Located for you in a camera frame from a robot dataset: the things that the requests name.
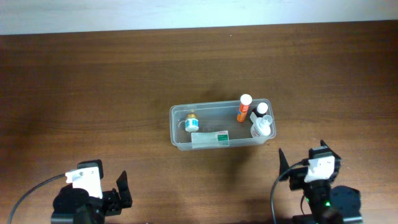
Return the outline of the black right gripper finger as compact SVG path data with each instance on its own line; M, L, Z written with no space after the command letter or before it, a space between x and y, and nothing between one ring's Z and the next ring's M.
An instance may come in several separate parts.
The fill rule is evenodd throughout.
M332 156L335 157L335 161L339 161L339 162L341 161L341 157L336 152L334 152L324 140L320 141L320 145L325 148L325 151L327 153L330 153Z
M280 181L289 179L290 166L287 162L284 152L279 148L279 177Z

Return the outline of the clear spray bottle white label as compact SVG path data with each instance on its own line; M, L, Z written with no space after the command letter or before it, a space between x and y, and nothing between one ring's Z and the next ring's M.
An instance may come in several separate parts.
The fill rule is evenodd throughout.
M262 138L271 136L271 125L273 124L273 117L271 115L264 115L257 117L255 113L250 115L252 126L250 129L253 138Z

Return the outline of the orange Redoxon tube white cap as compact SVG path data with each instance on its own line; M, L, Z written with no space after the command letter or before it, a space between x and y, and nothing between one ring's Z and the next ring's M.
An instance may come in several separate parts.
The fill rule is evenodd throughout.
M246 115L249 110L249 106L252 103L252 97L249 94L243 94L240 97L240 106L238 110L237 120L240 123L243 123L246 119Z

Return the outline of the white Panadol box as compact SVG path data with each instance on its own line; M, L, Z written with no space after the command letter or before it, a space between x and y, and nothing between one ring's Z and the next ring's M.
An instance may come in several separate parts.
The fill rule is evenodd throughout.
M216 148L229 146L228 131L217 131L212 133L191 133L192 148Z

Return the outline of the small jar with gold lid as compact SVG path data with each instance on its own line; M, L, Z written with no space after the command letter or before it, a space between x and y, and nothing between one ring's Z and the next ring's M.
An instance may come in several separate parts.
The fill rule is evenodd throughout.
M198 119L195 114L188 114L185 119L185 130L189 133L199 130Z

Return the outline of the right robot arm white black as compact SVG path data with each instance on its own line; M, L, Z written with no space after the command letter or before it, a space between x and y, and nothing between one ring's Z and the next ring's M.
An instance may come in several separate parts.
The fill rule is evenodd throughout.
M332 187L341 168L341 157L325 141L309 149L308 157L289 165L279 149L279 176L271 189L271 213L276 223L274 192L281 181L289 181L291 191L302 190L301 203L307 202L309 214L292 217L293 223L347 224L363 223L360 191L345 185Z

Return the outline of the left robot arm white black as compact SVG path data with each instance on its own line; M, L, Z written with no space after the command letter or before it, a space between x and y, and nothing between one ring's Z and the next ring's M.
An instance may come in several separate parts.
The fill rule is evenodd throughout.
M104 224L106 217L120 215L122 209L132 207L125 171L116 184L117 189L103 192L102 198L92 197L87 190L68 184L53 201L54 211L50 221L54 224Z

